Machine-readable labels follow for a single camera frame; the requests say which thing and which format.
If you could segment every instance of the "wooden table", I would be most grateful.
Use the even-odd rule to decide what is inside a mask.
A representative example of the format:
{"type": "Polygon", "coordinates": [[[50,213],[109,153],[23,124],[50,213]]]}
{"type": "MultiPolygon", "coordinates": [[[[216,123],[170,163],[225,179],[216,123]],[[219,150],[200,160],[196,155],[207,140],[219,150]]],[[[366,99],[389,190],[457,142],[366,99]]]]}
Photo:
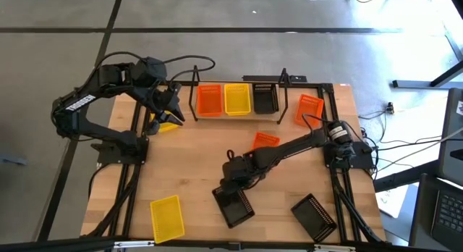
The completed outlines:
{"type": "MultiPolygon", "coordinates": [[[[313,240],[290,211],[308,193],[312,193],[336,221],[331,180],[321,148],[283,160],[265,180],[246,190],[255,216],[233,229],[226,226],[211,194],[223,177],[221,166],[227,161],[226,150],[232,149],[237,155],[249,151],[257,131],[276,135],[281,143],[308,133],[307,128],[295,125],[293,120],[300,94],[317,96],[315,89],[288,89],[289,108],[280,125],[249,120],[200,119],[195,122],[188,107],[189,93],[190,87],[184,86],[179,94],[180,106],[187,120],[184,126],[150,136],[148,158],[142,167],[137,189],[129,233],[131,238],[153,239],[150,202],[172,195],[179,196],[182,207],[185,236],[180,239],[183,240],[311,243],[313,240]]],[[[340,119],[346,120],[360,133],[352,88],[334,85],[334,93],[340,119]]],[[[325,97],[325,102],[330,119],[328,97],[325,97]]],[[[134,108],[135,102],[129,96],[118,96],[109,127],[128,130],[134,108]]],[[[120,165],[111,165],[95,178],[82,234],[93,230],[111,208],[120,172],[120,165]]],[[[371,178],[359,169],[351,170],[350,177],[358,211],[375,234],[384,239],[371,178]]],[[[344,208],[347,237],[353,240],[347,215],[344,208]]],[[[117,233],[122,231],[123,218],[119,219],[117,233]]],[[[323,242],[339,242],[338,230],[323,242]]]]}

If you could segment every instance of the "black plastic basket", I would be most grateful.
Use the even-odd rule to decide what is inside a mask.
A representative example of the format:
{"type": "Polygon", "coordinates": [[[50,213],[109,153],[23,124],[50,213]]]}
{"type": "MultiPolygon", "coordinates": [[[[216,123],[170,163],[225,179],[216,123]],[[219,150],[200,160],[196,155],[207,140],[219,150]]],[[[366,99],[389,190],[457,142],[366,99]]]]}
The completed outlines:
{"type": "Polygon", "coordinates": [[[226,224],[229,228],[236,227],[255,214],[242,190],[238,190],[232,194],[226,194],[222,188],[219,187],[212,190],[212,194],[214,198],[216,198],[218,207],[222,215],[224,215],[226,224]]]}
{"type": "Polygon", "coordinates": [[[312,194],[305,196],[291,211],[316,243],[324,240],[337,228],[334,220],[312,194]]]}
{"type": "Polygon", "coordinates": [[[252,84],[252,97],[256,114],[273,114],[279,110],[275,84],[252,84]]]}

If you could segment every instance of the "yellow object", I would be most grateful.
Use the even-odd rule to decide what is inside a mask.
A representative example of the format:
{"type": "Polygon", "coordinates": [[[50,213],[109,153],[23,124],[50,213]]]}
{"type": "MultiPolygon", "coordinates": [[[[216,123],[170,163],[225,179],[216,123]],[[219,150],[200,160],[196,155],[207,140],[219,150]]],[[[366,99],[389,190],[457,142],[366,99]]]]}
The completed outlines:
{"type": "Polygon", "coordinates": [[[150,207],[156,244],[185,235],[178,195],[152,201],[150,207]]]}
{"type": "Polygon", "coordinates": [[[226,114],[234,116],[251,112],[249,84],[226,84],[224,88],[226,114]]]}
{"type": "MultiPolygon", "coordinates": [[[[154,114],[151,114],[150,115],[150,122],[153,121],[154,119],[154,114]]],[[[165,122],[165,123],[161,123],[161,125],[159,126],[159,132],[160,133],[163,133],[163,132],[167,132],[168,130],[173,130],[175,128],[177,128],[178,125],[175,125],[171,122],[165,122]]]]}

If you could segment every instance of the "orange basket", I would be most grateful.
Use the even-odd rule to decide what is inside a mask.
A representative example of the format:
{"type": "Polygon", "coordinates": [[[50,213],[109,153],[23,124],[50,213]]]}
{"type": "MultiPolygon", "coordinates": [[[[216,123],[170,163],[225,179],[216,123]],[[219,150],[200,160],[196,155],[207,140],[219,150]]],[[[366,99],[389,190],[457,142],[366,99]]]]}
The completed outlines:
{"type": "Polygon", "coordinates": [[[273,135],[257,132],[255,134],[254,143],[252,144],[252,150],[260,147],[276,147],[279,143],[280,138],[273,135]]]}
{"type": "Polygon", "coordinates": [[[197,113],[206,117],[218,117],[222,114],[220,85],[199,85],[197,87],[197,113]]]}
{"type": "MultiPolygon", "coordinates": [[[[302,118],[302,114],[311,114],[313,116],[321,118],[321,112],[323,111],[323,102],[323,99],[302,94],[299,98],[299,103],[297,105],[296,117],[294,118],[294,122],[298,125],[307,127],[302,118]]],[[[307,116],[305,117],[305,119],[309,122],[309,125],[312,127],[312,129],[315,129],[320,125],[320,120],[307,116]]]]}

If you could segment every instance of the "concrete floor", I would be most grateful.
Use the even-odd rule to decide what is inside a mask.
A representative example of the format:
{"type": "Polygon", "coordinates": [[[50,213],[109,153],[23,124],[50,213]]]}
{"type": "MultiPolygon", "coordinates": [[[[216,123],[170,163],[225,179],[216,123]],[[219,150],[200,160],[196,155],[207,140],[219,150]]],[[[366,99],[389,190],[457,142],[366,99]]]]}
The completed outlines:
{"type": "MultiPolygon", "coordinates": [[[[0,0],[0,29],[105,28],[114,1],[0,0]]],[[[432,80],[457,63],[444,36],[442,16],[437,14],[447,6],[428,0],[375,0],[368,4],[353,0],[122,0],[117,28],[401,28],[403,33],[113,34],[106,52],[127,50],[159,59],[204,54],[217,61],[214,70],[201,74],[205,80],[273,75],[286,67],[292,74],[306,75],[311,82],[351,84],[360,114],[382,109],[389,101],[397,108],[409,109],[446,96],[445,91],[397,90],[390,84],[395,79],[432,80]]],[[[35,239],[67,146],[49,120],[51,102],[83,84],[102,38],[101,33],[0,33],[0,76],[4,81],[0,150],[29,161],[25,167],[0,166],[0,243],[35,239]]],[[[115,57],[109,62],[122,60],[132,61],[115,57]]],[[[173,74],[196,63],[203,64],[170,64],[168,72],[173,74]]],[[[107,125],[111,107],[111,100],[96,102],[88,116],[107,125]]],[[[425,135],[416,126],[416,119],[410,119],[413,113],[403,112],[389,117],[385,140],[404,140],[404,132],[411,139],[438,135],[443,117],[438,110],[442,106],[436,104],[434,108],[437,111],[432,119],[420,112],[422,126],[429,129],[425,135]]],[[[363,125],[372,138],[379,139],[379,121],[363,125]]],[[[80,143],[77,147],[51,232],[53,239],[75,238],[80,233],[88,180],[97,156],[89,145],[80,143]]],[[[393,159],[402,152],[382,157],[393,159]]],[[[423,159],[432,157],[413,161],[419,164],[423,159]]]]}

